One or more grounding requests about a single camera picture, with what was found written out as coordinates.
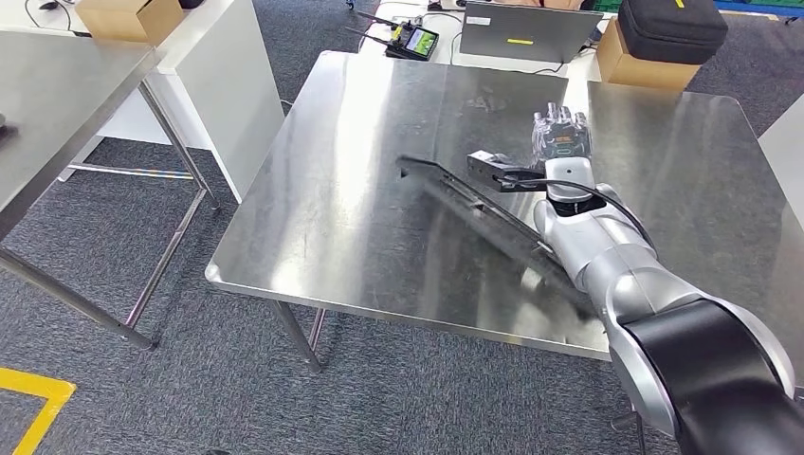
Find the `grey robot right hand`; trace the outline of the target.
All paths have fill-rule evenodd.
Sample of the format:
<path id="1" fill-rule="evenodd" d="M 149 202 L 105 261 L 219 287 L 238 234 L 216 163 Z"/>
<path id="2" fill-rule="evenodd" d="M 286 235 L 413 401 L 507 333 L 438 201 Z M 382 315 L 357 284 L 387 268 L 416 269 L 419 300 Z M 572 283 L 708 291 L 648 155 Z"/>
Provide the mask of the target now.
<path id="1" fill-rule="evenodd" d="M 581 111 L 573 113 L 565 105 L 547 103 L 547 112 L 534 113 L 532 133 L 533 157 L 535 164 L 563 157 L 584 157 L 592 155 L 589 123 Z"/>

